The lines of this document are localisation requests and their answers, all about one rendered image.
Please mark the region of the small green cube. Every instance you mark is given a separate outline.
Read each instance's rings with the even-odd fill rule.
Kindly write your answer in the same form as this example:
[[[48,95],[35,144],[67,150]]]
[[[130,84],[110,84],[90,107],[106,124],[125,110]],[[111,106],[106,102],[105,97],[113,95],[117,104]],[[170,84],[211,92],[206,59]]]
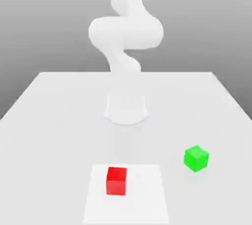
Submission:
[[[193,172],[198,172],[206,168],[208,161],[209,153],[198,145],[185,150],[184,164]]]

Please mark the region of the small red cube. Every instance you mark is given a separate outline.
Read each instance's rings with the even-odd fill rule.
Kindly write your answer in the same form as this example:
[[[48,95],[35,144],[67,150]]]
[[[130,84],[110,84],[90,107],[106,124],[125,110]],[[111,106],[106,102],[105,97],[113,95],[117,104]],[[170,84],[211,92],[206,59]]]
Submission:
[[[106,194],[125,196],[126,175],[127,175],[127,168],[109,167],[106,177]]]

